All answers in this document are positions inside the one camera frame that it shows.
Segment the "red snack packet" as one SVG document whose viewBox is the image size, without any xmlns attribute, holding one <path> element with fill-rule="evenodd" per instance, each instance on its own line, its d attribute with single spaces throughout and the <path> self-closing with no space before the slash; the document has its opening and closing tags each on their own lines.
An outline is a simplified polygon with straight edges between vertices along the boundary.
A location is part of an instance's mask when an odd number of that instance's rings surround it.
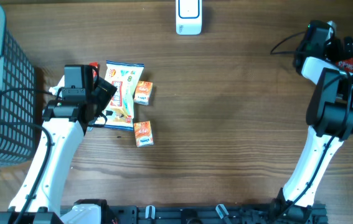
<svg viewBox="0 0 353 224">
<path fill-rule="evenodd" d="M 353 58 L 338 61 L 336 65 L 347 72 L 353 73 Z"/>
</svg>

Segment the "dark grey plastic basket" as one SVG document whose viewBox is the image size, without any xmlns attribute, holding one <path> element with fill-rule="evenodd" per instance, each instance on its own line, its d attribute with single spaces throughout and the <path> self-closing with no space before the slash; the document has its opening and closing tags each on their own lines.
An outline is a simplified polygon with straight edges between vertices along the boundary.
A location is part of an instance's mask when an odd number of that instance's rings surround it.
<svg viewBox="0 0 353 224">
<path fill-rule="evenodd" d="M 0 167 L 28 161 L 35 153 L 37 78 L 32 64 L 7 29 L 0 6 Z"/>
</svg>

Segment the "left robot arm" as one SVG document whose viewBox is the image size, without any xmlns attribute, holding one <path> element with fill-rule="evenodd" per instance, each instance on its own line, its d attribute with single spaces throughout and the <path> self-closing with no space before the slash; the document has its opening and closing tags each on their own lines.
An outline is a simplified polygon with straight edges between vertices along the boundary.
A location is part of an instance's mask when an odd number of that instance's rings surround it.
<svg viewBox="0 0 353 224">
<path fill-rule="evenodd" d="M 90 122 L 101 115 L 117 88 L 100 77 L 66 82 L 52 93 L 41 125 L 37 151 L 22 187 L 7 211 L 0 212 L 0 223 L 63 223 L 61 196 L 75 151 Z"/>
</svg>

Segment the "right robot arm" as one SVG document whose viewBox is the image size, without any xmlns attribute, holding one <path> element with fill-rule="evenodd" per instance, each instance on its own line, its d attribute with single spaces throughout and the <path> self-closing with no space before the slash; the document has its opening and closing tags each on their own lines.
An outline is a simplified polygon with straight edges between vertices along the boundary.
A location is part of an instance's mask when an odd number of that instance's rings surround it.
<svg viewBox="0 0 353 224">
<path fill-rule="evenodd" d="M 338 65 L 353 59 L 353 38 L 336 37 L 333 21 L 312 20 L 292 53 L 293 66 L 316 88 L 306 112 L 307 140 L 281 190 L 278 218 L 313 206 L 318 185 L 337 150 L 353 134 L 353 73 Z"/>
</svg>

